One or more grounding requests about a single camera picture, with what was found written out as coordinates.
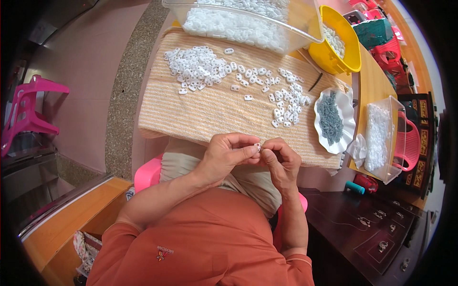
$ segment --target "pile of white plastic pieces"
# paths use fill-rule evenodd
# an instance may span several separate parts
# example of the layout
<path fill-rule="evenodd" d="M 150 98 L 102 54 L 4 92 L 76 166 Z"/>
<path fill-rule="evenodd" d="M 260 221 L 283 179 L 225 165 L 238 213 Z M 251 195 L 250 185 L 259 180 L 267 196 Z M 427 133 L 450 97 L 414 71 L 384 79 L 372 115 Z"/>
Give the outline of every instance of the pile of white plastic pieces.
<path fill-rule="evenodd" d="M 227 75 L 224 69 L 226 60 L 217 59 L 208 46 L 194 46 L 186 50 L 176 48 L 165 52 L 164 60 L 169 62 L 171 74 L 181 82 L 179 94 L 187 94 L 188 88 L 196 91 L 205 86 L 213 86 L 214 83 L 220 84 Z"/>
<path fill-rule="evenodd" d="M 246 10 L 286 23 L 289 0 L 198 0 L 199 4 L 212 4 Z M 283 28 L 251 16 L 213 9 L 192 8 L 183 29 L 203 37 L 225 38 L 284 53 L 288 39 Z"/>
<path fill-rule="evenodd" d="M 225 54 L 234 53 L 234 49 L 228 48 Z M 273 89 L 274 85 L 281 82 L 280 77 L 273 77 L 272 71 L 264 67 L 246 69 L 243 65 L 237 65 L 235 62 L 228 63 L 225 59 L 217 59 L 208 46 L 194 46 L 192 49 L 176 48 L 164 53 L 164 60 L 168 61 L 171 75 L 176 76 L 181 82 L 181 88 L 178 93 L 187 94 L 188 89 L 192 91 L 202 90 L 206 86 L 220 84 L 222 79 L 232 72 L 235 73 L 235 79 L 240 85 L 248 87 L 249 84 L 258 84 L 263 93 Z M 274 103 L 273 109 L 274 120 L 272 125 L 277 128 L 280 124 L 284 127 L 290 127 L 299 123 L 299 114 L 302 112 L 302 106 L 309 105 L 311 100 L 308 96 L 302 95 L 302 86 L 297 82 L 304 82 L 300 76 L 294 75 L 291 71 L 278 68 L 279 74 L 290 84 L 289 91 L 284 88 L 273 91 L 268 95 L 269 101 Z M 239 85 L 231 85 L 233 92 L 240 90 Z M 251 94 L 245 94 L 246 101 L 252 101 Z"/>
<path fill-rule="evenodd" d="M 369 172 L 383 167 L 387 161 L 387 146 L 385 144 L 390 130 L 390 112 L 379 106 L 369 103 L 367 105 L 366 143 L 367 155 L 364 169 Z"/>
<path fill-rule="evenodd" d="M 334 52 L 343 59 L 345 55 L 345 43 L 340 39 L 339 35 L 336 34 L 336 31 L 323 23 L 323 34 Z"/>

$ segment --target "yellow bowl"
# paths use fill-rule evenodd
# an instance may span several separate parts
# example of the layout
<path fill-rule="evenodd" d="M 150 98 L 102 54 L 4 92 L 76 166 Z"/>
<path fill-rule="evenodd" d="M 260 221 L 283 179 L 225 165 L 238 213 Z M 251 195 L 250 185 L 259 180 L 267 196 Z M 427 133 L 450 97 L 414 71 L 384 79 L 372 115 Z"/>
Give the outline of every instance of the yellow bowl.
<path fill-rule="evenodd" d="M 333 8 L 326 5 L 320 6 L 320 14 L 322 22 L 327 27 L 334 29 L 345 43 L 345 56 L 341 59 L 325 39 L 322 43 L 310 44 L 309 54 L 312 59 L 323 70 L 333 75 L 343 72 L 349 75 L 351 72 L 360 71 L 360 42 L 350 23 Z"/>

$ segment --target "floor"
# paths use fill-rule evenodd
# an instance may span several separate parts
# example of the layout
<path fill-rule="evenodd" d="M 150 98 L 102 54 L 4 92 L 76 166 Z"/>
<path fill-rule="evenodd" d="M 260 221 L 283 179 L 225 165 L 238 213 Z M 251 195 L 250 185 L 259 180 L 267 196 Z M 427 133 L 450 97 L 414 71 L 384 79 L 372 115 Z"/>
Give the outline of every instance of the floor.
<path fill-rule="evenodd" d="M 317 2 L 341 14 L 352 10 L 344 0 Z M 419 42 L 441 111 L 445 107 L 442 87 L 431 51 L 411 16 L 397 0 L 393 2 Z M 146 140 L 136 122 L 159 44 L 157 37 L 173 20 L 160 1 L 100 0 L 34 55 L 26 82 L 33 74 L 40 74 L 71 90 L 69 95 L 47 94 L 44 101 L 44 114 L 60 127 L 53 142 L 63 156 L 97 172 L 132 180 L 142 164 L 163 152 L 168 138 Z M 318 168 L 300 172 L 300 186 L 315 184 L 322 190 L 336 190 L 335 185 L 349 176 L 347 170 L 334 177 Z M 440 212 L 444 185 L 438 176 L 436 172 L 426 209 Z"/>
<path fill-rule="evenodd" d="M 44 114 L 60 128 L 59 152 L 105 172 L 105 131 L 110 96 L 126 44 L 149 0 L 100 0 L 53 35 L 34 55 L 25 82 L 34 74 L 69 87 L 47 94 Z"/>

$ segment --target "shirt logo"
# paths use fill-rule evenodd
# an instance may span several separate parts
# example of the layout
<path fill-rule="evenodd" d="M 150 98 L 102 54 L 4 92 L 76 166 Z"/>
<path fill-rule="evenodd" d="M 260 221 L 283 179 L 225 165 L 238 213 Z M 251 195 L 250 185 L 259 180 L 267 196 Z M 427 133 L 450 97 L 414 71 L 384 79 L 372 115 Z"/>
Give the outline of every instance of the shirt logo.
<path fill-rule="evenodd" d="M 159 255 L 156 256 L 158 261 L 164 260 L 168 254 L 172 254 L 174 252 L 172 249 L 168 249 L 168 248 L 165 248 L 159 245 L 158 245 L 158 249 L 159 249 Z"/>

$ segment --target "hand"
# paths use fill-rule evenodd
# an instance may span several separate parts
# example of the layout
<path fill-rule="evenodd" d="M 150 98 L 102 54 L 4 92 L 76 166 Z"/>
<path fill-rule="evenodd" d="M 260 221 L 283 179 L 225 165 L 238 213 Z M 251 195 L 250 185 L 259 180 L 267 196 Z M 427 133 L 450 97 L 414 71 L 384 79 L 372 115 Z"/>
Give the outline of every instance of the hand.
<path fill-rule="evenodd" d="M 202 161 L 192 171 L 203 187 L 216 187 L 240 164 L 257 164 L 260 160 L 256 136 L 242 133 L 214 135 Z"/>
<path fill-rule="evenodd" d="M 261 148 L 264 149 L 261 158 L 269 167 L 273 185 L 282 195 L 297 192 L 296 179 L 301 157 L 279 137 L 267 140 Z"/>

